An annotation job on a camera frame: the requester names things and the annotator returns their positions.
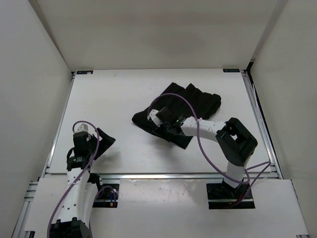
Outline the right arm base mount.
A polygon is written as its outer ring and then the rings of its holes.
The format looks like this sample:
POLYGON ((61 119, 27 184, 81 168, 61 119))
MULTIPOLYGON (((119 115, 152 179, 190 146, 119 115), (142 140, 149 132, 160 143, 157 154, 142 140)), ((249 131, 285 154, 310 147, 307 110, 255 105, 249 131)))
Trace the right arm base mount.
POLYGON ((208 206, 210 210, 255 209, 249 184, 232 188, 222 183, 207 183, 208 206))

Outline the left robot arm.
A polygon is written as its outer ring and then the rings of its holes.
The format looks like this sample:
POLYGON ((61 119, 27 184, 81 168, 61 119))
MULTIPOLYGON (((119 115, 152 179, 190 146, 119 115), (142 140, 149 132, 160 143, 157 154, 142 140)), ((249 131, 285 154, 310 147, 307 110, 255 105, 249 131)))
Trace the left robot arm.
POLYGON ((96 199, 109 189, 113 203, 117 200, 114 188, 104 185, 100 175, 91 172, 93 162, 115 139, 100 128, 95 128, 95 133, 91 134, 84 121, 72 130, 73 147, 66 155, 66 191, 50 217, 49 238, 91 238, 90 216, 96 199))

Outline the black skirt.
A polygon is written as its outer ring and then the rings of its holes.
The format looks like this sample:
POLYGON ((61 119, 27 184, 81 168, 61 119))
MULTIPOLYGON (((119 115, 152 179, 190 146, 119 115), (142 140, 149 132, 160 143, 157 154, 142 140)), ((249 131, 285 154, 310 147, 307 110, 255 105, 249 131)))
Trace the black skirt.
MULTIPOLYGON (((191 83, 186 88, 183 88, 172 82, 162 92, 162 94, 166 93, 178 94, 185 98, 193 107, 198 118, 209 119, 221 106, 221 97, 218 94, 202 92, 191 83)), ((171 110, 171 112, 173 112, 174 120, 178 119, 180 116, 190 117, 193 115, 189 106, 182 99, 176 96, 163 96, 157 99, 151 108, 159 111, 163 107, 167 107, 171 110)), ((171 135, 164 129, 156 127, 153 122, 147 120, 147 112, 148 109, 145 109, 136 113, 132 117, 132 121, 137 127, 154 136, 174 143, 182 149, 187 148, 192 137, 171 135)))

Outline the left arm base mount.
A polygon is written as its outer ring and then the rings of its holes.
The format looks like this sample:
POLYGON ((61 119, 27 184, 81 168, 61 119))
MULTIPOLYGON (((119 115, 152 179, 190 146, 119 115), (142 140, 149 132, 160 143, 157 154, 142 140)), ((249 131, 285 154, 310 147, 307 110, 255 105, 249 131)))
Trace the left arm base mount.
POLYGON ((95 184, 98 191, 93 208, 117 208, 119 200, 119 182, 103 182, 99 174, 90 174, 88 182, 95 184))

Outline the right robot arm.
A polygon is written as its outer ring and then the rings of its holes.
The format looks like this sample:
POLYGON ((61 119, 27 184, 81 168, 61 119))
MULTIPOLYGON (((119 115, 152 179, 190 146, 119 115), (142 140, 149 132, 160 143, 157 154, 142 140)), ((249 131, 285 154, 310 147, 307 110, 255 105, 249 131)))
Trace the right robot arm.
POLYGON ((249 184, 243 181, 244 173, 258 142, 239 119, 211 121, 196 115, 175 118, 167 107, 161 110, 152 109, 148 112, 147 119, 168 135, 196 137, 199 146, 202 146, 202 138, 216 142, 227 159, 222 181, 222 192, 226 197, 236 197, 240 193, 240 187, 249 184))

